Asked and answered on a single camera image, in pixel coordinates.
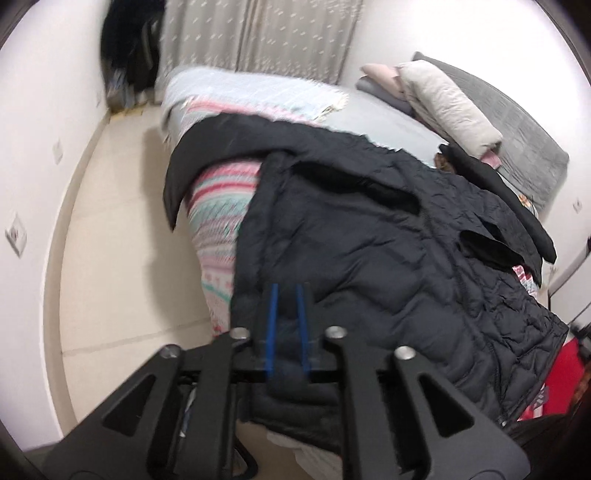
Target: white curtain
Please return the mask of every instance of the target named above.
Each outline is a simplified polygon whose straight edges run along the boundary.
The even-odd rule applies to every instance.
[[[160,40],[156,91],[179,65],[236,70],[252,0],[168,0]]]
[[[336,83],[363,0],[168,0],[156,91],[179,65]]]
[[[337,83],[363,0],[255,0],[238,69]]]

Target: red object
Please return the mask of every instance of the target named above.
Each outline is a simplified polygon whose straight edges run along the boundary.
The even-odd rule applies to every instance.
[[[576,338],[565,344],[546,379],[548,401],[544,404],[544,414],[566,413],[570,406],[573,393],[585,366],[579,358],[579,344]]]

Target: beige pillow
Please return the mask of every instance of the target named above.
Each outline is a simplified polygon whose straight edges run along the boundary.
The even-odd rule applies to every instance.
[[[406,100],[402,80],[396,67],[388,67],[379,63],[368,63],[367,65],[363,65],[361,70],[397,99]]]
[[[408,103],[444,139],[453,138],[474,158],[498,148],[503,140],[501,133],[435,65],[416,60],[401,63],[398,71]]]

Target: black metal bracket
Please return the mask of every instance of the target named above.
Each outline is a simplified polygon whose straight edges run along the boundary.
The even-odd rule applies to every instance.
[[[272,335],[261,322],[204,347],[163,347],[55,446],[47,478],[230,479],[238,388],[268,374]],[[309,326],[300,325],[310,382],[340,385],[345,480],[528,475],[525,453],[414,349],[386,351],[339,326]]]

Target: floor tile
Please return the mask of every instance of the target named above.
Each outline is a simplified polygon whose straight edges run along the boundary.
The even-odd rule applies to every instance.
[[[73,219],[61,275],[62,351],[209,319],[185,216],[146,197]]]
[[[116,155],[127,148],[134,148],[141,143],[146,130],[156,129],[158,132],[159,124],[159,107],[148,107],[142,115],[112,118],[100,137],[94,155]]]
[[[168,159],[154,127],[146,129],[136,144],[115,153],[95,153],[80,185],[72,218],[145,196],[161,198]]]
[[[175,343],[193,348],[209,343],[211,338],[211,325],[207,322],[109,348],[66,353],[64,369],[76,418],[80,421],[86,417],[162,346]]]

